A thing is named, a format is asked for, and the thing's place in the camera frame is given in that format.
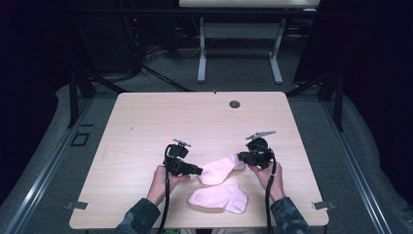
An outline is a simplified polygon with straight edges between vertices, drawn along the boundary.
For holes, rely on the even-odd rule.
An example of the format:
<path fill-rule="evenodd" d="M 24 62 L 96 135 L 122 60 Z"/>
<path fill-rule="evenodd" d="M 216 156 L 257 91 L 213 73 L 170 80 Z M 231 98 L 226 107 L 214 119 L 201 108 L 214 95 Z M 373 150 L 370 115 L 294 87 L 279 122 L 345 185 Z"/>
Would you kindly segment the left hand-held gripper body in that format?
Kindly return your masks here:
<path fill-rule="evenodd" d="M 190 147 L 190 144 L 175 138 L 173 143 L 169 144 L 165 150 L 163 164 L 173 176 L 191 174 L 191 166 L 183 161 L 189 152 L 187 147 Z"/>

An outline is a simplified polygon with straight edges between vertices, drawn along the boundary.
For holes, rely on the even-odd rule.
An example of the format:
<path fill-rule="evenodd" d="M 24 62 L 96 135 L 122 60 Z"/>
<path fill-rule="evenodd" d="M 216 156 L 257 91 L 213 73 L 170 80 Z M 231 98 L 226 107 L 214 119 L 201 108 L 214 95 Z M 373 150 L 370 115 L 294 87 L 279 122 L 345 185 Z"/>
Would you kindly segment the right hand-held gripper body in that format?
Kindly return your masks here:
<path fill-rule="evenodd" d="M 258 132 L 246 138 L 246 140 L 248 140 L 248 144 L 246 145 L 248 149 L 247 152 L 251 154 L 250 158 L 253 159 L 253 166 L 266 169 L 271 162 L 276 162 L 275 153 L 265 139 L 265 136 L 275 133 L 276 131 Z"/>

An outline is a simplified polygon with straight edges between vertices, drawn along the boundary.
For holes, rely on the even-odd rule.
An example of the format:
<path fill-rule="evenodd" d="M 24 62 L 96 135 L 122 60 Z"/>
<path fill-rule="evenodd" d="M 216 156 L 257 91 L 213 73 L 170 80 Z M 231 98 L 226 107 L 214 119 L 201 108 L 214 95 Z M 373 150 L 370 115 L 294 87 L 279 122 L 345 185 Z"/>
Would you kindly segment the pink sock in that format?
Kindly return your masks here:
<path fill-rule="evenodd" d="M 246 164 L 239 160 L 237 154 L 232 154 L 220 160 L 203 166 L 200 182 L 204 185 L 218 185 L 223 183 L 232 171 L 241 171 Z"/>
<path fill-rule="evenodd" d="M 200 188 L 192 193 L 188 203 L 210 209 L 224 209 L 232 214 L 242 214 L 247 206 L 248 195 L 238 184 Z"/>

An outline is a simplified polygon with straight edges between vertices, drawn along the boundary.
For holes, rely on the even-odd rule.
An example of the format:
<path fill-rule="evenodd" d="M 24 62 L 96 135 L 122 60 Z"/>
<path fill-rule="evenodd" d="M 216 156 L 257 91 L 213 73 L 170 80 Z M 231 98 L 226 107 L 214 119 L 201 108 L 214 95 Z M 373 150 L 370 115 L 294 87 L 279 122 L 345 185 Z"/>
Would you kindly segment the person's left hand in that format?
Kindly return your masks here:
<path fill-rule="evenodd" d="M 155 206 L 159 206 L 166 198 L 168 193 L 179 184 L 187 182 L 191 179 L 189 175 L 169 177 L 169 191 L 167 191 L 166 184 L 166 168 L 164 166 L 158 166 L 154 172 L 153 179 L 147 193 L 146 199 L 149 200 Z"/>

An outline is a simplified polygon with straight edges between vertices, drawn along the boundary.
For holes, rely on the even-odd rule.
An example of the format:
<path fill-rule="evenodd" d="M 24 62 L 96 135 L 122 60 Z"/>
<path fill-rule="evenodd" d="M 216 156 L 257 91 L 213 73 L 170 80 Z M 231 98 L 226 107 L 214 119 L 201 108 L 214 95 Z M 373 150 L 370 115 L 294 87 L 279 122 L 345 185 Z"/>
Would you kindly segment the person's right hand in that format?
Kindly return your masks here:
<path fill-rule="evenodd" d="M 274 164 L 271 162 L 266 169 L 259 169 L 255 166 L 249 166 L 249 168 L 257 176 L 259 183 L 264 189 L 270 187 L 269 196 L 273 202 L 285 197 L 282 181 L 282 166 L 280 163 Z"/>

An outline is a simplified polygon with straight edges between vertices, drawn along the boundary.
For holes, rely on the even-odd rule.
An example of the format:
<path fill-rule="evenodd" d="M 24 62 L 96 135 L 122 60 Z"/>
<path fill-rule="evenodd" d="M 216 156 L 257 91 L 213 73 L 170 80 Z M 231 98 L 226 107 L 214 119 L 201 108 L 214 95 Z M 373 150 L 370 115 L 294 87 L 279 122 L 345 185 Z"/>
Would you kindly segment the white-legged background desk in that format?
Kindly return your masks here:
<path fill-rule="evenodd" d="M 190 10 L 290 10 L 306 13 L 315 12 L 320 0 L 179 0 L 179 6 Z M 200 17 L 200 60 L 198 82 L 204 83 L 207 73 L 206 39 L 271 39 L 274 47 L 268 53 L 276 84 L 282 83 L 278 64 L 286 19 L 206 19 Z"/>

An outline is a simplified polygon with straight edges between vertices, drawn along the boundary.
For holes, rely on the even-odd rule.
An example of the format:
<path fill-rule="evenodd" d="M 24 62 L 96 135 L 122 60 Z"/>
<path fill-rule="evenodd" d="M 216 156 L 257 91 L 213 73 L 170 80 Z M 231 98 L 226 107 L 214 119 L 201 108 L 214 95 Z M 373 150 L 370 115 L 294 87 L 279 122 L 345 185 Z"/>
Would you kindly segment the metal table bracket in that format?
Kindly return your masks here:
<path fill-rule="evenodd" d="M 87 203 L 75 201 L 75 202 L 67 202 L 64 207 L 68 210 L 74 211 L 74 210 L 84 210 L 87 206 L 88 206 Z"/>
<path fill-rule="evenodd" d="M 320 201 L 320 202 L 314 202 L 313 208 L 316 210 L 329 211 L 329 210 L 335 209 L 336 205 L 332 201 Z"/>

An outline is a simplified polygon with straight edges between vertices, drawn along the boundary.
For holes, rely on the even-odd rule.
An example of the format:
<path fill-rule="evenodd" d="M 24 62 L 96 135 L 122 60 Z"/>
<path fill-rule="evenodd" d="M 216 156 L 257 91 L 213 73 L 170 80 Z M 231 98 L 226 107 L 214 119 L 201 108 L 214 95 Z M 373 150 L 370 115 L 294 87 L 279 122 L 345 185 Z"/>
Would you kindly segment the black metal frame stand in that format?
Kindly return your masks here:
<path fill-rule="evenodd" d="M 340 132 L 343 132 L 342 112 L 344 99 L 344 79 L 338 71 L 328 71 L 314 80 L 306 81 L 303 84 L 298 85 L 295 89 L 287 92 L 286 96 L 288 98 L 298 96 L 314 85 L 320 85 L 319 91 L 317 93 L 319 101 L 329 101 L 331 97 L 334 97 L 333 122 L 336 128 Z"/>
<path fill-rule="evenodd" d="M 72 128 L 79 118 L 78 92 L 81 92 L 85 98 L 94 98 L 96 95 L 93 82 L 97 82 L 117 94 L 126 92 L 125 89 L 106 80 L 96 72 L 88 69 L 73 71 L 69 79 L 70 122 L 68 128 Z"/>

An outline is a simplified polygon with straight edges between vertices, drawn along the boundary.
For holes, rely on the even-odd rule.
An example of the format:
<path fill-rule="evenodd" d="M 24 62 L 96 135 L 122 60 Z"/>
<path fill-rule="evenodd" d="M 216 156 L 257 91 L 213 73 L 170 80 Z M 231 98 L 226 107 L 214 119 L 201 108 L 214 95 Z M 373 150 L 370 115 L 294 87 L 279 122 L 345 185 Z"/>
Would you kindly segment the aluminium floor rail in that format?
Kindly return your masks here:
<path fill-rule="evenodd" d="M 75 138 L 77 129 L 80 126 L 79 122 L 87 114 L 93 102 L 94 100 L 92 98 L 86 98 L 81 104 L 78 113 L 78 119 L 74 122 L 73 126 L 70 129 L 67 129 L 65 131 L 62 140 L 59 142 L 57 149 L 55 150 L 55 153 L 45 163 L 45 167 L 42 169 L 33 185 L 30 187 L 30 190 L 27 192 L 24 200 L 19 206 L 19 209 L 17 210 L 16 214 L 5 230 L 5 234 L 19 234 L 24 230 L 27 222 L 30 220 L 32 214 L 37 208 L 37 205 L 39 204 L 50 182 L 52 181 L 63 159 L 64 153 L 69 148 L 69 141 Z"/>
<path fill-rule="evenodd" d="M 361 167 L 356 158 L 356 154 L 351 148 L 346 134 L 343 131 L 340 131 L 336 126 L 333 118 L 333 107 L 329 102 L 322 102 L 320 105 L 325 112 L 328 122 L 331 125 L 333 132 L 337 136 L 338 141 L 344 151 L 344 159 L 346 161 L 346 165 L 377 234 L 394 234 L 391 226 L 389 225 L 383 214 L 382 209 L 379 206 L 376 196 L 371 190 L 371 187 L 366 180 L 363 171 L 361 170 Z"/>

